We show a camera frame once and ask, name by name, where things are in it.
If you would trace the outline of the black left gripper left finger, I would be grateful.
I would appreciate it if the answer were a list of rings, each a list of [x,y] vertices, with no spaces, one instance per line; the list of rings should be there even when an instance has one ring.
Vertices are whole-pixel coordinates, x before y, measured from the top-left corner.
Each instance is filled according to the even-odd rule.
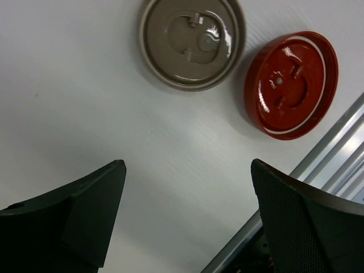
[[[98,272],[126,178],[115,160],[76,181],[1,210],[1,272]]]

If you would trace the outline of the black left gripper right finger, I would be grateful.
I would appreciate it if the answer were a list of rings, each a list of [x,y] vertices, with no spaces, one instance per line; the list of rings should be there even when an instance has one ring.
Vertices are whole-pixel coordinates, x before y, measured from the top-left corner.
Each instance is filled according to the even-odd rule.
[[[363,205],[255,159],[251,177],[275,272],[363,272]]]

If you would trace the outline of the red round lid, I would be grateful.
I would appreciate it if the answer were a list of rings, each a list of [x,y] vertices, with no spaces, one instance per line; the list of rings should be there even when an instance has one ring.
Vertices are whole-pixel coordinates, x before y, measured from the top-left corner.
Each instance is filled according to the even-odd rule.
[[[278,140],[309,133],[334,99],[339,68],[330,41],[313,31],[280,36],[252,61],[244,85],[251,123]]]

